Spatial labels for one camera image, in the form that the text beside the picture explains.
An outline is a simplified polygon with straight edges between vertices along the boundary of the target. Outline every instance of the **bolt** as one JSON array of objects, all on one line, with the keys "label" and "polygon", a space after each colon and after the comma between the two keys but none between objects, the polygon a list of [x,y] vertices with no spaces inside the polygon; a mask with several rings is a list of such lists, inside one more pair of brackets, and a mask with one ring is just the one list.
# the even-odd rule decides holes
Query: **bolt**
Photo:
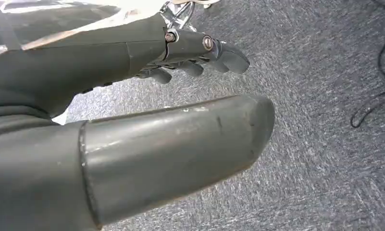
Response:
[{"label": "bolt", "polygon": [[165,34],[165,41],[166,42],[174,42],[175,41],[175,34],[169,32]]},{"label": "bolt", "polygon": [[204,48],[207,51],[211,51],[212,50],[213,41],[212,41],[212,38],[210,36],[205,35],[202,44],[204,45]]}]

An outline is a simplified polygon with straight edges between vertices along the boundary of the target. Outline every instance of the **silver metal part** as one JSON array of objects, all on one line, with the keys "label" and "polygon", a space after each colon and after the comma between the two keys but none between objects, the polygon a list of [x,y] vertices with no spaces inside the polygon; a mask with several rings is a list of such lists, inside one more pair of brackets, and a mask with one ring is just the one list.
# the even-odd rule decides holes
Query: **silver metal part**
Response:
[{"label": "silver metal part", "polygon": [[205,35],[204,36],[204,39],[202,41],[203,45],[204,45],[204,48],[207,50],[207,51],[211,51],[212,50],[212,47],[213,47],[213,41],[212,41],[212,38],[209,36],[209,35]]},{"label": "silver metal part", "polygon": [[166,42],[174,42],[176,40],[175,34],[169,32],[165,34],[165,41]]}]

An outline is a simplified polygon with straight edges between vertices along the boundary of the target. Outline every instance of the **cord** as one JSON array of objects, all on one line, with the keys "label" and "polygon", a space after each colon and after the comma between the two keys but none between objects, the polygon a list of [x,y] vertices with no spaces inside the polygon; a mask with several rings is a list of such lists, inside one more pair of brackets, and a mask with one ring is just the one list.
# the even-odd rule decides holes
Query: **cord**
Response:
[{"label": "cord", "polygon": [[[371,1],[372,1],[373,3],[375,3],[376,5],[378,5],[379,7],[381,7],[382,9],[385,10],[385,4],[380,3],[380,2],[378,2],[377,0],[371,0]],[[385,71],[383,70],[382,62],[381,62],[382,55],[383,55],[384,52],[385,52],[385,42],[384,42],[384,44],[383,44],[383,46],[382,46],[382,48],[381,48],[381,50],[380,50],[380,52],[379,52],[379,54],[378,54],[378,59],[377,59],[377,63],[376,63],[376,67],[377,67],[377,69],[379,70],[379,73],[380,73],[381,76],[385,79]],[[366,118],[370,113],[372,113],[374,110],[376,110],[377,108],[379,108],[380,106],[382,106],[382,105],[385,103],[385,98],[384,98],[383,100],[381,100],[381,101],[380,101],[378,104],[376,104],[375,106],[373,106],[373,107],[368,107],[368,110],[365,112],[365,114],[363,114],[362,119],[360,119],[360,121],[359,121],[357,124],[355,124],[355,123],[354,123],[354,119],[355,119],[357,113],[358,113],[358,112],[359,112],[365,105],[367,105],[370,101],[375,100],[375,99],[378,99],[378,98],[383,97],[383,96],[385,96],[385,92],[382,92],[382,93],[380,93],[380,94],[377,94],[377,95],[373,96],[371,99],[367,100],[367,101],[366,101],[360,108],[358,108],[358,109],[354,112],[354,114],[352,114],[352,116],[351,116],[351,119],[350,119],[350,124],[351,124],[351,126],[352,126],[353,128],[359,128],[359,127],[362,125],[362,123],[365,121],[365,118]]]}]

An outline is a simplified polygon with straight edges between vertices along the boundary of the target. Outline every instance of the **prosthetic hand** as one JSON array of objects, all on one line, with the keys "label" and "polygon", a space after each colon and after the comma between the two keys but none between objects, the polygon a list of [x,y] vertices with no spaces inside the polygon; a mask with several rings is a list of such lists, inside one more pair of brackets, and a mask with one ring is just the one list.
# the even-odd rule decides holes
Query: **prosthetic hand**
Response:
[{"label": "prosthetic hand", "polygon": [[196,76],[201,63],[242,73],[247,59],[205,34],[167,30],[160,15],[24,45],[31,34],[8,17],[0,11],[0,231],[99,230],[250,167],[271,136],[273,104],[261,96],[59,126],[51,118],[94,87],[168,82],[163,67]]}]

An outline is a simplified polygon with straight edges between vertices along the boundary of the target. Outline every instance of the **prosthetic arm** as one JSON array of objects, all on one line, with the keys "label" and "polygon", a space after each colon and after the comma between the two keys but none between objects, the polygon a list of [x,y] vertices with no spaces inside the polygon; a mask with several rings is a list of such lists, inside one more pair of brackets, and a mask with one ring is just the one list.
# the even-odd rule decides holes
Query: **prosthetic arm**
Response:
[{"label": "prosthetic arm", "polygon": [[[63,13],[83,17],[80,7]],[[273,104],[262,96],[59,126],[51,118],[97,86],[166,83],[163,68],[197,76],[200,64],[243,73],[249,63],[209,35],[167,29],[158,14],[24,44],[33,35],[11,17],[0,9],[0,231],[99,230],[247,169],[271,136]]]}]

